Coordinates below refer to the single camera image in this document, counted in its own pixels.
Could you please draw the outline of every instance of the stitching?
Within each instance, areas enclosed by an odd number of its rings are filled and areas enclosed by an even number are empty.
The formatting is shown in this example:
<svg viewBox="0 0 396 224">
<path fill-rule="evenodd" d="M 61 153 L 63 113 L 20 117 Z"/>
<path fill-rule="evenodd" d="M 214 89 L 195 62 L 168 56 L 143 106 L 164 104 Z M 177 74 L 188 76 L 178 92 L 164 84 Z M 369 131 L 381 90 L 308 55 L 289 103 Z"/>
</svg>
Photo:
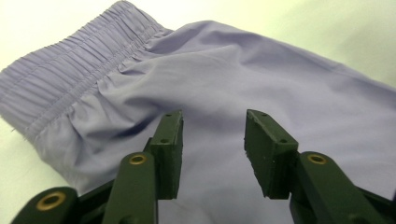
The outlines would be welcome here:
<svg viewBox="0 0 396 224">
<path fill-rule="evenodd" d="M 133 9 L 133 7 L 128 7 L 128 8 L 126 8 L 126 9 L 124 9 L 123 11 L 121 11 L 120 14 L 119 14 L 119 16 L 118 16 L 117 18 L 115 18 L 115 19 L 112 18 L 112 21 L 110 21 L 109 23 L 107 23 L 107 24 L 104 25 L 104 26 L 101 26 L 97 31 L 95 31 L 94 33 L 92 33 L 92 34 L 91 34 L 90 36 L 88 36 L 86 39 L 82 39 L 82 40 L 81 40 L 81 43 L 76 44 L 76 45 L 75 45 L 73 48 L 71 48 L 69 51 L 66 51 L 66 52 L 64 52 L 64 53 L 62 53 L 62 54 L 59 54 L 59 55 L 57 55 L 56 57 L 52 58 L 52 59 L 49 60 L 49 61 L 46 61 L 46 62 L 41 63 L 40 65 L 34 67 L 34 68 L 33 68 L 29 73 L 27 73 L 25 76 L 20 77 L 20 79 L 18 79 L 16 82 L 14 82 L 14 83 L 12 84 L 12 86 L 10 86 L 6 91 L 4 91 L 3 95 L 0 96 L 0 102 L 1 102 L 6 96 L 8 96 L 9 92 L 10 92 L 11 90 L 13 90 L 13 88 L 14 88 L 16 85 L 18 85 L 18 83 L 20 83 L 21 81 L 25 80 L 27 77 L 29 77 L 30 75 L 32 75 L 38 68 L 40 68 L 40 67 L 45 67 L 45 66 L 44 66 L 45 64 L 54 62 L 54 61 L 56 61 L 57 59 L 59 59 L 59 58 L 65 56 L 65 55 L 68 55 L 68 54 L 74 52 L 74 50 L 76 50 L 76 49 L 77 49 L 78 47 L 80 47 L 81 45 L 85 44 L 88 40 L 90 40 L 90 39 L 96 37 L 99 33 L 102 33 L 102 32 L 107 31 L 108 28 L 109 28 L 109 26 L 112 26 L 113 23 L 119 21 L 119 20 L 120 20 L 120 17 L 124 16 L 125 13 L 126 13 L 126 11 L 127 11 L 127 10 L 130 10 L 130 9 Z"/>
<path fill-rule="evenodd" d="M 147 34 L 147 31 L 148 31 L 149 29 L 151 29 L 151 28 L 154 28 L 153 25 L 150 25 L 149 27 L 147 27 L 147 29 L 145 30 L 145 32 L 142 33 L 141 35 L 148 35 L 148 34 Z M 61 95 L 58 99 L 56 99 L 53 103 L 51 103 L 49 106 L 47 106 L 47 108 L 46 108 L 43 112 L 40 113 L 40 116 L 39 116 L 38 118 L 36 118 L 35 120 L 33 120 L 33 121 L 27 126 L 27 128 L 25 128 L 25 134 L 27 134 L 28 130 L 34 125 L 35 122 L 37 122 L 39 119 L 41 119 L 49 110 L 51 110 L 51 108 L 52 108 L 53 105 L 55 105 L 57 102 L 59 102 L 60 100 L 62 100 L 67 94 L 69 94 L 69 92 L 70 92 L 71 90 L 74 90 L 74 89 L 80 87 L 81 85 L 83 85 L 83 84 L 84 84 L 84 81 L 87 80 L 87 79 L 89 79 L 89 77 L 94 77 L 94 74 L 93 74 L 93 73 L 98 72 L 99 70 L 105 68 L 109 63 L 112 63 L 111 61 L 113 61 L 114 58 L 116 58 L 117 56 L 123 54 L 124 52 L 127 52 L 128 49 L 133 48 L 133 47 L 134 47 L 134 46 L 133 46 L 133 43 L 136 41 L 136 39 L 137 39 L 137 38 L 135 38 L 134 40 L 131 40 L 130 42 L 128 42 L 127 45 L 121 47 L 120 50 L 117 51 L 111 58 L 107 59 L 105 63 L 102 63 L 99 67 L 97 67 L 97 68 L 95 68 L 94 70 L 92 70 L 92 71 L 89 73 L 88 76 L 86 76 L 86 77 L 84 77 L 82 80 L 80 80 L 79 83 L 77 84 L 77 86 L 73 86 L 72 88 L 70 88 L 69 90 L 67 90 L 67 92 L 65 92 L 63 95 Z M 97 82 L 98 80 L 103 79 L 105 76 L 106 76 L 106 74 L 103 74 L 101 77 L 99 77 L 99 78 L 96 79 L 96 82 Z M 91 84 L 91 86 L 90 86 L 89 88 L 86 88 L 86 90 L 82 91 L 82 92 L 76 97 L 76 99 L 75 99 L 73 102 L 71 102 L 71 104 L 73 104 L 73 103 L 74 103 L 77 99 L 79 99 L 86 91 L 88 91 L 93 85 L 95 85 L 96 82 L 94 81 L 93 84 Z M 36 138 L 37 136 L 39 136 L 39 135 L 45 130 L 45 128 L 46 128 L 48 125 L 50 125 L 50 123 L 52 123 L 53 121 L 55 121 L 56 119 L 58 119 L 58 118 L 64 113 L 64 111 L 66 111 L 67 108 L 70 107 L 70 105 L 68 105 L 68 106 L 66 107 L 66 109 L 64 109 L 57 117 L 55 117 L 54 119 L 52 119 L 51 121 L 49 121 L 48 124 L 46 124 L 46 125 L 42 128 L 42 130 L 40 130 L 39 132 L 37 132 L 37 134 L 36 134 L 35 136 L 33 136 L 33 137 Z"/>
</svg>

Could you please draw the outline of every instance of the garment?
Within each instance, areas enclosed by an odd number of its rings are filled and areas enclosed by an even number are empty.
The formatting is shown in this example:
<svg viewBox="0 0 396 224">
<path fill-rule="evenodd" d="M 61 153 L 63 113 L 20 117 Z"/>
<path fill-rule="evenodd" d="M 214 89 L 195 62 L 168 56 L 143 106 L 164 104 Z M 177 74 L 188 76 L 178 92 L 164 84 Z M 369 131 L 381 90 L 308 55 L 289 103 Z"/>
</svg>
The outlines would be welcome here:
<svg viewBox="0 0 396 224">
<path fill-rule="evenodd" d="M 396 187 L 396 91 L 340 63 L 214 21 L 163 28 L 118 2 L 0 75 L 0 114 L 79 193 L 114 178 L 169 111 L 182 109 L 177 200 L 161 223 L 290 223 L 262 197 L 244 151 L 246 111 L 264 111 L 300 151 L 332 157 L 352 181 Z"/>
</svg>

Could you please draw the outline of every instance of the clothing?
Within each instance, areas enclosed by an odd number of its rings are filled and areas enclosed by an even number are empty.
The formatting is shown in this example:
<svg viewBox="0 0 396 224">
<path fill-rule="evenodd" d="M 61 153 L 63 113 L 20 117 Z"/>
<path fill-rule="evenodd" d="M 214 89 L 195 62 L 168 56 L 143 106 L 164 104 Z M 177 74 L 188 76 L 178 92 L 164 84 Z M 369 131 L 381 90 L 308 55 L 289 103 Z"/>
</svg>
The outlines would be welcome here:
<svg viewBox="0 0 396 224">
<path fill-rule="evenodd" d="M 171 31 L 128 2 L 0 75 L 2 117 L 79 193 L 114 178 L 160 117 L 182 109 L 180 189 L 160 202 L 162 223 L 290 223 L 288 203 L 262 197 L 245 155 L 249 108 L 390 198 L 395 97 L 303 49 L 214 21 Z"/>
</svg>

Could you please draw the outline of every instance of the cloth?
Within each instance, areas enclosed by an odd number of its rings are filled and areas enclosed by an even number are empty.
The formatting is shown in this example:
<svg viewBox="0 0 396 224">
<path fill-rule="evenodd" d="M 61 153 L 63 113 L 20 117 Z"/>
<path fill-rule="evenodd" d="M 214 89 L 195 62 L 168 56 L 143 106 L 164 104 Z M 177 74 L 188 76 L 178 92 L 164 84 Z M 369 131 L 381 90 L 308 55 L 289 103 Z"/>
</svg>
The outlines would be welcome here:
<svg viewBox="0 0 396 224">
<path fill-rule="evenodd" d="M 0 75 L 2 117 L 79 193 L 114 178 L 161 115 L 182 109 L 180 189 L 160 202 L 162 223 L 291 223 L 287 202 L 261 197 L 245 155 L 248 108 L 390 198 L 395 96 L 303 49 L 214 21 L 171 31 L 128 2 Z"/>
</svg>

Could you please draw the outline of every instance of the elastic waistband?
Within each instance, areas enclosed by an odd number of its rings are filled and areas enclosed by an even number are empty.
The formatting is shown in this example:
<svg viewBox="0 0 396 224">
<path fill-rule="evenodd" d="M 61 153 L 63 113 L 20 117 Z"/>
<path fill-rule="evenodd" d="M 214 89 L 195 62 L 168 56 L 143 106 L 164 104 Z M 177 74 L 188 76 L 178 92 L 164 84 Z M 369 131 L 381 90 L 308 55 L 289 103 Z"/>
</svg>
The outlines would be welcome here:
<svg viewBox="0 0 396 224">
<path fill-rule="evenodd" d="M 34 138 L 87 89 L 163 28 L 126 1 L 65 40 L 18 59 L 0 74 L 0 114 Z"/>
</svg>

